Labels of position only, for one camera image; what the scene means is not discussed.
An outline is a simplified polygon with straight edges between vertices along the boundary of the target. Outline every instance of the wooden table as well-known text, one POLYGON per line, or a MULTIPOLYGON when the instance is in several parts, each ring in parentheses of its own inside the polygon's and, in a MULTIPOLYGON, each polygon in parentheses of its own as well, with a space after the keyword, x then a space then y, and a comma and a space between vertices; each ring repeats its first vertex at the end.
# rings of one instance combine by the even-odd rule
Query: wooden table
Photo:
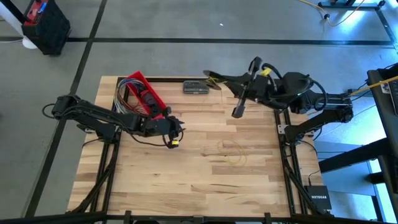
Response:
MULTIPOLYGON (((111 109, 117 79, 102 77, 96 105, 111 109)), ((290 216, 273 110, 248 101, 244 116, 235 119, 231 112, 237 99, 225 86, 209 95, 184 95, 182 83, 151 85, 172 114, 185 122, 185 135, 178 148, 167 149, 138 144, 122 134, 108 214, 131 210, 135 215, 290 216), (241 147, 246 163, 239 156, 241 147), (241 162, 231 165, 228 158, 241 162)), ((290 118, 293 124, 307 119, 296 114, 290 118)), ((95 138, 88 134, 86 141, 95 138)), ((139 139, 162 144, 161 137, 139 139)), ((313 144, 310 138, 305 140, 313 144)), ((69 210, 94 186, 102 149, 102 142, 83 148, 69 210)), ((308 175, 319 170, 317 156, 305 144, 297 146, 297 156, 306 184, 308 175)), ((319 173, 311 181, 322 184, 319 173)), ((292 188, 299 212, 297 189, 292 188)))

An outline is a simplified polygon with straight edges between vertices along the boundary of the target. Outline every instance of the desk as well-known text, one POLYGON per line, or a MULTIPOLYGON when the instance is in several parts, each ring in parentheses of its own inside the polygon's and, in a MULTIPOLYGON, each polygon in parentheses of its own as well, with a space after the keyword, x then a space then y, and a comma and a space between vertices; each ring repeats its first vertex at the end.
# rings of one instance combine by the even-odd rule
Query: desk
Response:
MULTIPOLYGON (((382 80, 379 72, 376 70, 368 71, 368 77, 370 84, 382 80)), ((319 165, 321 172, 329 172, 352 164, 378 158, 382 172, 371 175, 371 177, 382 176, 383 181, 386 182, 394 214, 398 217, 398 195, 394 193, 397 192, 394 190, 397 188, 396 178, 393 175, 394 171, 391 170, 392 166, 389 166, 395 162, 395 158, 398 156, 398 116, 395 115, 390 95, 384 94, 380 87, 373 88, 372 94, 387 137, 350 152, 325 159, 321 161, 319 165)))
MULTIPOLYGON (((225 86, 209 95, 184 95, 181 78, 162 80, 149 78, 172 114, 185 122, 184 138, 178 148, 167 149, 138 144, 122 133, 108 214, 124 215, 131 210, 134 215, 264 217, 269 212, 272 217, 290 217, 273 110, 247 102, 243 118, 234 119, 236 99, 225 86), (232 161, 239 159, 235 142, 247 153, 244 166, 226 162, 226 153, 233 155, 232 161)), ((96 105, 111 109, 117 81, 117 77, 102 77, 96 105)), ((307 119, 297 114, 290 118, 292 124, 307 119)), ((85 141, 96 138, 88 134, 85 141)), ((139 140, 162 144, 161 137, 139 140)), ((310 138, 305 140, 313 144, 310 138)), ((103 145, 93 142, 83 148, 69 210, 94 186, 103 145)), ((319 170, 317 155, 301 144, 297 157, 306 184, 308 175, 319 170)), ((322 184, 319 173, 311 181, 322 184)), ((292 189, 299 213, 297 189, 294 185, 292 189)))

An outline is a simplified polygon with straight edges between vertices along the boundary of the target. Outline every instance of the red object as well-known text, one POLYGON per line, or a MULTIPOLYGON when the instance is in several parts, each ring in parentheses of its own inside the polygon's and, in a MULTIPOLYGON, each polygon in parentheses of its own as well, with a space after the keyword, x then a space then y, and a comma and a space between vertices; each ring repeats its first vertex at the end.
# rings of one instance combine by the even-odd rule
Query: red object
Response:
MULTIPOLYGON (((135 78, 139 81, 141 81, 146 88, 148 89, 147 91, 149 91, 152 96, 154 96, 157 105, 160 108, 160 111, 164 111, 166 109, 166 104, 163 103, 162 99, 160 99, 159 95, 155 92, 155 90, 151 87, 151 85, 149 84, 149 82, 147 81, 147 79, 144 77, 144 75, 140 72, 140 71, 136 71, 134 72, 132 75, 130 75, 128 78, 135 78)), ((148 107, 143 100, 141 99, 140 96, 138 96, 137 94, 137 90, 136 88, 128 83, 127 86, 129 87, 130 91, 132 91, 132 93, 134 94, 134 96, 136 96, 136 98, 138 99, 139 103, 141 104, 141 106, 145 109, 145 111, 147 112, 147 114, 150 114, 150 107, 148 107)), ((164 119, 163 114, 161 113, 160 115, 156 116, 153 119, 164 119)))
POLYGON ((43 6, 44 3, 48 3, 49 0, 41 0, 41 2, 33 1, 32 5, 30 6, 30 9, 27 13, 27 17, 29 21, 24 22, 24 26, 34 26, 36 25, 37 21, 39 20, 39 17, 41 16, 41 7, 43 6))

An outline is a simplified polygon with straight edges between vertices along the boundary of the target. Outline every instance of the concrete floor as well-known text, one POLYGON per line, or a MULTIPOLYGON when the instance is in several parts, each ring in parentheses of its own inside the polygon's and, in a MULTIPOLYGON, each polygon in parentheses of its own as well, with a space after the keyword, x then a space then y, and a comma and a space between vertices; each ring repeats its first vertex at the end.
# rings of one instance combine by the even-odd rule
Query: concrete floor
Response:
MULTIPOLYGON (((13 2, 24 10, 29 1, 13 2)), ((71 37, 89 37, 101 0, 57 3, 72 23, 71 37)), ((396 36, 397 7, 391 0, 382 8, 396 36)), ((350 13, 328 12, 333 22, 350 13)), ((389 40, 375 11, 355 12, 338 27, 320 19, 297 0, 108 0, 96 37, 389 40)), ((0 22, 0 37, 9 36, 17 33, 0 22)), ((68 42, 61 56, 48 57, 19 42, 0 43, 0 219, 24 213, 56 126, 40 110, 68 93, 85 45, 68 42)), ((357 88, 367 70, 398 61, 390 46, 94 43, 77 93, 92 101, 101 76, 136 70, 146 76, 201 76, 202 70, 240 75, 255 56, 282 73, 309 73, 330 93, 357 88)), ((319 140, 361 145, 383 136, 372 99, 355 101, 354 112, 348 124, 325 126, 319 140)), ((65 212, 85 136, 75 125, 67 123, 36 215, 65 212)))

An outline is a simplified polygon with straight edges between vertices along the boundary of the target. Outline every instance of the wire bundle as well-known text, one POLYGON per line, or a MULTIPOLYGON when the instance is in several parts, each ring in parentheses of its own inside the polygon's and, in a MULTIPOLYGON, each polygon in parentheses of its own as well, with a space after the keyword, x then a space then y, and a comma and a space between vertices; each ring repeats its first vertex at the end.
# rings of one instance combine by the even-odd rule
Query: wire bundle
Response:
POLYGON ((139 81, 138 79, 135 78, 123 79, 118 83, 116 91, 114 93, 114 105, 116 109, 118 110, 118 112, 123 114, 134 113, 134 114, 147 116, 147 112, 142 108, 139 102, 137 102, 135 106, 131 106, 129 105, 128 102, 126 102, 123 99, 124 90, 128 88, 127 85, 133 86, 136 89, 138 95, 140 95, 143 91, 147 90, 145 84, 139 81))

